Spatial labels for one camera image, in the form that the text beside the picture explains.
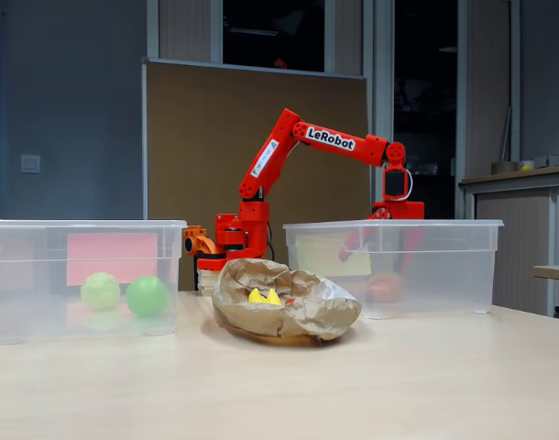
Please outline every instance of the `cable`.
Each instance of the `cable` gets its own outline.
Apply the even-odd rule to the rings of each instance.
[[[276,252],[275,252],[275,250],[273,250],[273,246],[271,245],[270,241],[268,241],[268,248],[271,251],[271,261],[275,261],[276,260]]]
[[[402,202],[404,200],[407,200],[408,197],[410,197],[411,194],[411,189],[414,186],[414,181],[411,178],[411,172],[410,170],[406,170],[406,172],[408,173],[408,177],[410,177],[410,189],[408,190],[408,193],[406,195],[404,195],[403,197],[399,198],[399,199],[392,199],[395,202]]]
[[[273,233],[271,232],[271,225],[269,224],[269,220],[268,220],[268,248],[271,251],[271,261],[275,261],[276,251],[273,250],[273,245],[271,244],[271,240],[273,240]]]

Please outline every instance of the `bulletin board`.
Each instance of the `bulletin board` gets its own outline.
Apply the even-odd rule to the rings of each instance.
[[[186,220],[209,237],[216,214],[236,212],[238,185],[283,108],[367,134],[361,78],[149,60],[146,69],[148,218]],[[369,197],[368,165],[298,145],[267,197],[276,260],[288,262],[283,225],[364,218]],[[181,289],[192,289],[192,266],[181,259]]]

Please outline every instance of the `brown paper bag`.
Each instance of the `brown paper bag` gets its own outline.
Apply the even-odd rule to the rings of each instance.
[[[267,296],[274,288],[282,303],[248,302],[255,288]],[[326,278],[266,259],[235,259],[226,263],[213,291],[214,315],[220,325],[259,336],[318,336],[335,339],[357,319],[361,304]]]

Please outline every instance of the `plastic storage box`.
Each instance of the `plastic storage box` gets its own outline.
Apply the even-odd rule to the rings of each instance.
[[[185,226],[0,220],[0,344],[171,333]]]
[[[359,220],[285,225],[290,267],[353,294],[364,316],[486,312],[496,220]]]

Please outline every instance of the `light green ball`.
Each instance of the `light green ball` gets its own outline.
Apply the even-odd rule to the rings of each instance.
[[[80,299],[93,310],[114,309],[120,297],[118,280],[110,273],[95,272],[80,288]]]
[[[134,280],[125,292],[129,310],[139,316],[155,316],[168,303],[168,288],[158,277],[146,275]]]

